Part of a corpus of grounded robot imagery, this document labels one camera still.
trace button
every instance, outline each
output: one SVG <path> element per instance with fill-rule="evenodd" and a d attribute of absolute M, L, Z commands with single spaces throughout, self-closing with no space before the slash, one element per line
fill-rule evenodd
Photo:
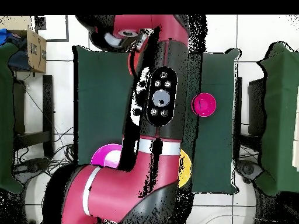
<path fill-rule="evenodd" d="M 161 78 L 162 78 L 162 79 L 165 79 L 166 77 L 167 77 L 167 73 L 166 73 L 166 72 L 162 72 L 162 73 L 161 73 Z"/>
<path fill-rule="evenodd" d="M 158 110 L 157 110 L 157 109 L 152 109 L 152 110 L 151 110 L 151 114 L 152 114 L 153 116 L 157 115 L 157 114 L 158 114 Z"/>
<path fill-rule="evenodd" d="M 160 82 L 159 80 L 156 80 L 156 81 L 155 81 L 155 86 L 156 86 L 156 87 L 160 87 L 160 86 L 161 86 L 161 82 Z"/>
<path fill-rule="evenodd" d="M 166 88 L 171 87 L 171 83 L 170 83 L 170 81 L 165 82 L 165 87 L 166 87 Z"/>
<path fill-rule="evenodd" d="M 157 107 L 165 107 L 169 104 L 171 97 L 169 93 L 163 89 L 157 90 L 152 96 L 152 101 Z"/>
<path fill-rule="evenodd" d="M 163 117 L 167 117 L 167 116 L 168 116 L 168 111 L 167 111 L 167 110 L 162 110 L 162 111 L 161 111 L 161 115 L 162 115 Z"/>

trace pink bowl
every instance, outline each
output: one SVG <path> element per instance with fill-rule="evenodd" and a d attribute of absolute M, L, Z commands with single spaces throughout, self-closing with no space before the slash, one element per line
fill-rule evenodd
<path fill-rule="evenodd" d="M 200 93 L 192 99 L 191 108 L 195 114 L 208 117 L 215 112 L 216 100 L 209 93 Z"/>
<path fill-rule="evenodd" d="M 91 158 L 91 165 L 101 165 L 116 169 L 119 165 L 121 145 L 107 144 L 99 148 Z"/>

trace white stripe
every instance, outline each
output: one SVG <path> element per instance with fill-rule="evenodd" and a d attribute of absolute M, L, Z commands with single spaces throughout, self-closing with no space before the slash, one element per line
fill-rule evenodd
<path fill-rule="evenodd" d="M 91 187 L 92 182 L 95 179 L 96 174 L 98 173 L 98 171 L 100 169 L 101 169 L 101 167 L 96 167 L 94 169 L 94 171 L 92 171 L 91 175 L 89 176 L 89 178 L 88 178 L 88 180 L 86 182 L 86 185 L 85 185 L 85 188 L 84 188 L 84 192 L 83 192 L 83 200 L 82 200 L 83 210 L 84 210 L 85 214 L 87 214 L 89 216 L 90 216 L 90 213 L 89 213 L 89 210 L 88 210 L 89 188 Z"/>
<path fill-rule="evenodd" d="M 150 154 L 152 151 L 152 143 L 154 140 L 143 139 L 139 140 L 138 151 Z M 161 155 L 180 155 L 180 143 L 179 142 L 163 142 Z"/>

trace blue object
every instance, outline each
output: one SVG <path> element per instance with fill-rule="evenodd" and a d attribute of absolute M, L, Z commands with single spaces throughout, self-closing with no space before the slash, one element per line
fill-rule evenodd
<path fill-rule="evenodd" d="M 0 45 L 5 43 L 6 38 L 10 35 L 11 33 L 7 32 L 6 29 L 0 29 Z"/>

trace floor tile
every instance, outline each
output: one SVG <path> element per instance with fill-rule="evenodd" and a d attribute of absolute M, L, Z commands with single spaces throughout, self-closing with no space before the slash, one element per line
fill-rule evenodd
<path fill-rule="evenodd" d="M 261 79 L 264 73 L 261 67 L 255 62 L 240 62 L 238 64 L 238 76 L 242 77 L 242 117 L 243 124 L 249 123 L 249 108 L 248 108 L 248 85 L 249 82 Z M 241 133 L 248 133 L 248 126 L 241 125 Z"/>
<path fill-rule="evenodd" d="M 228 49 L 236 48 L 236 15 L 207 15 L 207 27 L 207 52 L 224 53 Z"/>
<path fill-rule="evenodd" d="M 232 224 L 232 207 L 194 206 L 186 224 Z"/>
<path fill-rule="evenodd" d="M 27 186 L 25 204 L 41 204 L 50 176 L 42 173 L 31 179 Z"/>
<path fill-rule="evenodd" d="M 233 224 L 253 224 L 255 207 L 234 207 Z"/>
<path fill-rule="evenodd" d="M 232 195 L 216 193 L 197 193 L 193 205 L 232 205 Z"/>
<path fill-rule="evenodd" d="M 238 15 L 240 61 L 264 59 L 271 43 L 284 41 L 299 48 L 299 17 L 295 15 Z"/>
<path fill-rule="evenodd" d="M 16 77 L 25 82 L 25 105 L 24 122 L 26 133 L 39 132 L 43 130 L 43 74 L 17 72 Z"/>
<path fill-rule="evenodd" d="M 46 40 L 65 40 L 67 25 L 65 15 L 45 15 L 46 30 L 39 30 L 39 35 Z"/>
<path fill-rule="evenodd" d="M 55 133 L 64 133 L 74 126 L 74 64 L 47 62 L 47 75 L 53 76 Z"/>
<path fill-rule="evenodd" d="M 40 224 L 43 221 L 41 205 L 26 205 L 25 210 L 28 220 L 34 220 L 36 224 Z"/>
<path fill-rule="evenodd" d="M 68 16 L 69 42 L 48 42 L 47 60 L 73 60 L 72 46 L 88 48 L 88 31 L 74 15 Z"/>
<path fill-rule="evenodd" d="M 255 206 L 255 191 L 252 184 L 245 184 L 238 173 L 235 173 L 235 184 L 239 192 L 234 195 L 234 205 Z"/>

